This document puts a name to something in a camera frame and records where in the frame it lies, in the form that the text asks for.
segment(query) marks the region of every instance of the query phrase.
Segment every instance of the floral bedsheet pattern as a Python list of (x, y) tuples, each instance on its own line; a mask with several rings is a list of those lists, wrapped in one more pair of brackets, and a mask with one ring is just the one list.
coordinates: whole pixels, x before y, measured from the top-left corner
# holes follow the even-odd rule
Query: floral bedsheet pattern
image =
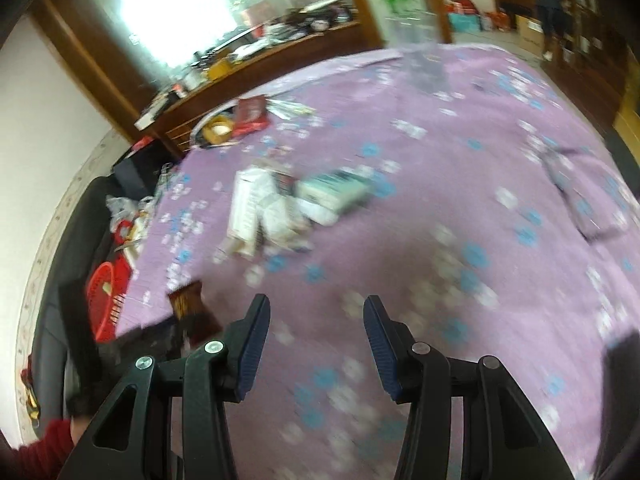
[[(638, 204), (598, 136), (530, 67), (487, 46), (442, 58), (449, 87), (434, 95), (412, 88), (393, 51), (273, 82), (316, 115), (193, 150), (159, 205), (118, 333), (167, 317), (167, 292), (193, 279), (224, 323), (256, 292), (271, 300), (254, 389), (227, 409), (242, 479), (393, 478), (408, 407), (380, 384), (362, 324), (369, 294), (446, 355), (498, 356), (589, 477), (602, 353), (638, 326)], [(375, 194), (316, 226), (308, 253), (217, 265), (234, 174), (256, 156), (299, 176), (346, 166)]]

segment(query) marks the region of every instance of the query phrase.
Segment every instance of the red sleeve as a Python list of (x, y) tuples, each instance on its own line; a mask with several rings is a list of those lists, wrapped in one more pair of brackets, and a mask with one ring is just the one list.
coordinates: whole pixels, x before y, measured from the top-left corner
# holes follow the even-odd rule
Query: red sleeve
[(29, 480), (55, 480), (73, 448), (71, 421), (52, 420), (41, 440), (14, 449), (16, 467)]

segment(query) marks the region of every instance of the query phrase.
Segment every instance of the cardboard box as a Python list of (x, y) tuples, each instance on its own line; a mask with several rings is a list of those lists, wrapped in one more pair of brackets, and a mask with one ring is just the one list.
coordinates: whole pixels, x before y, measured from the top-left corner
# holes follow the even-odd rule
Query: cardboard box
[(542, 25), (538, 20), (516, 16), (518, 25), (518, 35), (520, 41), (518, 46), (527, 52), (542, 56), (542, 47), (545, 44), (545, 35), (542, 34)]

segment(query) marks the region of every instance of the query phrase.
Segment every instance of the wooden desk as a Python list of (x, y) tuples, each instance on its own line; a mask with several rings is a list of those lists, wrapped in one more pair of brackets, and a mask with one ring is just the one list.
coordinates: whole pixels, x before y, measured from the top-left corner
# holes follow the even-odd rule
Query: wooden desk
[(365, 50), (369, 47), (360, 22), (345, 23), (321, 34), (275, 46), (193, 91), (165, 111), (144, 133), (169, 139), (186, 152), (191, 129), (216, 106), (294, 70)]

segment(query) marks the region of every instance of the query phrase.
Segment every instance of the bright window light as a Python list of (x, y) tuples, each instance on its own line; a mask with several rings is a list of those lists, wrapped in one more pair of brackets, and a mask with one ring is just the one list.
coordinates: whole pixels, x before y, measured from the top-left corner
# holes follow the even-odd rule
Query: bright window light
[(121, 0), (127, 27), (157, 60), (171, 68), (193, 61), (238, 24), (226, 0)]

